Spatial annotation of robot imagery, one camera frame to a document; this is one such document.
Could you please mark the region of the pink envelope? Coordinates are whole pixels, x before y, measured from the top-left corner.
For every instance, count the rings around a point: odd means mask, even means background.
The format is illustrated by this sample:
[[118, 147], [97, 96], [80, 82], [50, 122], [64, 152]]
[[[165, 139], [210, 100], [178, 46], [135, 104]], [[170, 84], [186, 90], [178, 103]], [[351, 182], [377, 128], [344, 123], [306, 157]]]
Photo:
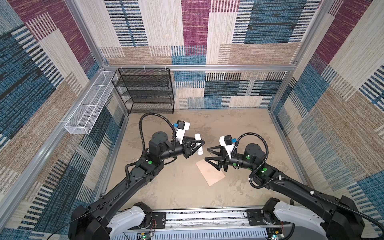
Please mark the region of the pink envelope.
[[218, 171], [205, 160], [198, 161], [196, 165], [210, 187], [226, 177], [223, 172]]

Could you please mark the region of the white glue stick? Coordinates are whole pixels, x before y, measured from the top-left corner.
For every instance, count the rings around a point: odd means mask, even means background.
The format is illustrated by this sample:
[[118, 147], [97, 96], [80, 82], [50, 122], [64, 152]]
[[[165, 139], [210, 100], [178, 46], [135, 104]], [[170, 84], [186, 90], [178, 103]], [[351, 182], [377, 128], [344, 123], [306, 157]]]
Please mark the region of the white glue stick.
[[[201, 139], [201, 135], [200, 134], [195, 134], [195, 139]], [[195, 152], [198, 154], [198, 155], [203, 155], [204, 154], [204, 151], [203, 151], [203, 148], [201, 147], [202, 144], [200, 143], [196, 143], [196, 147], [195, 147]]]

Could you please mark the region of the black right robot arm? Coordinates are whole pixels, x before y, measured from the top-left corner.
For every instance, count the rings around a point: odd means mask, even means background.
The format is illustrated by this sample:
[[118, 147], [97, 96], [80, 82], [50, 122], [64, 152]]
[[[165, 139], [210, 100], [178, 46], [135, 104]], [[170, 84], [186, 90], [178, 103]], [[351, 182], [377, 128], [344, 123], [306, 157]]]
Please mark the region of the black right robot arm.
[[217, 170], [229, 166], [251, 171], [249, 181], [255, 189], [266, 188], [287, 196], [299, 207], [277, 198], [270, 198], [260, 215], [267, 225], [289, 222], [315, 231], [329, 240], [360, 240], [365, 228], [362, 214], [355, 203], [316, 191], [265, 163], [267, 153], [257, 144], [248, 144], [244, 153], [237, 152], [237, 143], [208, 148], [212, 154], [205, 160]]

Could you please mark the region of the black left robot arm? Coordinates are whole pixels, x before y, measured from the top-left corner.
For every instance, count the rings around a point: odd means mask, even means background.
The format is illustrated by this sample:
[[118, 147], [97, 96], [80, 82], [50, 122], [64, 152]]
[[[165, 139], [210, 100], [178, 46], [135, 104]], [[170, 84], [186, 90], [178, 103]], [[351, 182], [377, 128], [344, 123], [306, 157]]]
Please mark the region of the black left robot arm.
[[135, 204], [124, 213], [118, 211], [138, 190], [160, 173], [166, 159], [179, 155], [188, 158], [200, 150], [204, 143], [203, 140], [192, 137], [170, 142], [166, 133], [154, 133], [149, 142], [149, 149], [119, 184], [87, 208], [79, 206], [73, 211], [68, 238], [110, 240], [131, 228], [149, 225], [152, 210], [143, 202]]

